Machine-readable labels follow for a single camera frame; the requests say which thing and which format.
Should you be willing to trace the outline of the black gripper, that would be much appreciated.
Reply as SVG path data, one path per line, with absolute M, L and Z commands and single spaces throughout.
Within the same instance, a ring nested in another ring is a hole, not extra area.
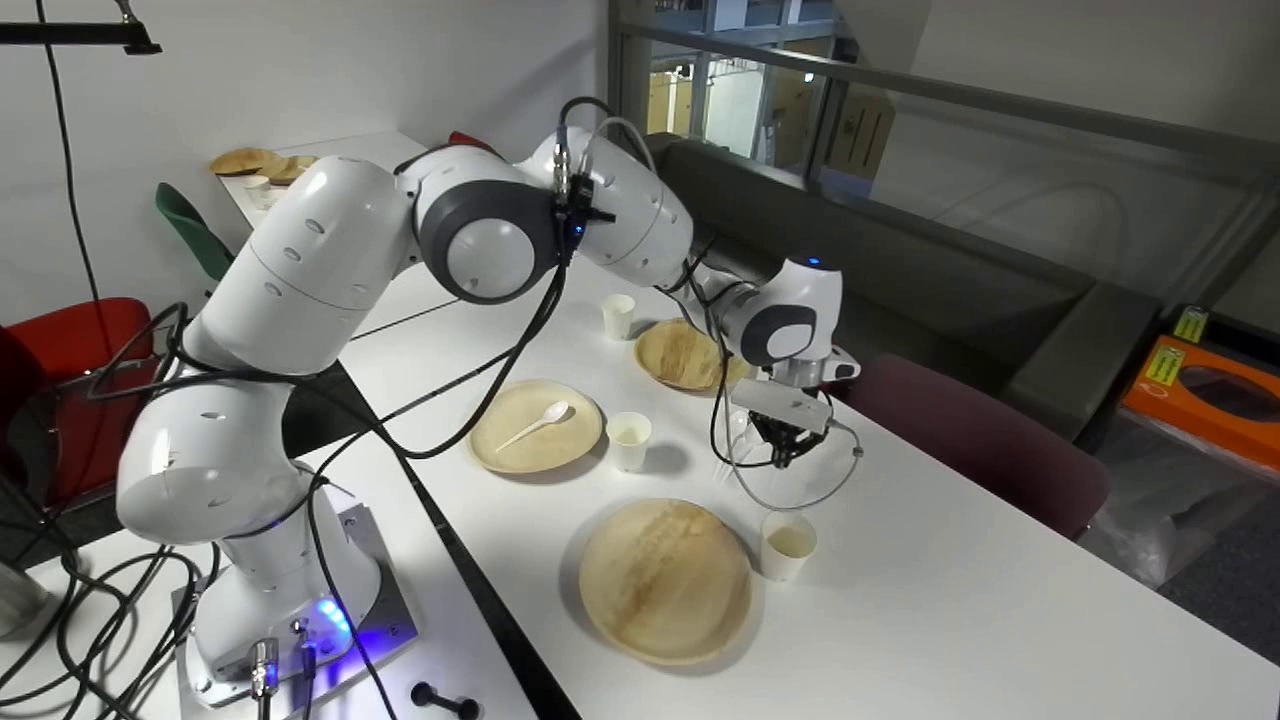
M 828 434 L 830 406 L 805 386 L 771 378 L 740 378 L 732 399 L 748 412 L 748 424 L 766 445 L 771 469 L 788 469 Z

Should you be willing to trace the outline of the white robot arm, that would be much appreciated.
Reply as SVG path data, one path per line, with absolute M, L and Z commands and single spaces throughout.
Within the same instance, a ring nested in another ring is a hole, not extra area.
M 211 676 L 249 671 L 265 649 L 334 658 L 378 595 L 378 563 L 284 452 L 293 386 L 371 349 L 434 368 L 456 339 L 394 314 L 405 288 L 502 308 L 575 256 L 696 313 L 748 365 L 732 399 L 790 434 L 818 431 L 823 391 L 854 373 L 836 349 L 836 269 L 788 259 L 734 280 L 696 262 L 679 197 L 588 128 L 560 128 L 522 159 L 469 139 L 398 168 L 324 154 L 178 332 L 116 472 L 128 531 L 226 554 L 192 629 Z

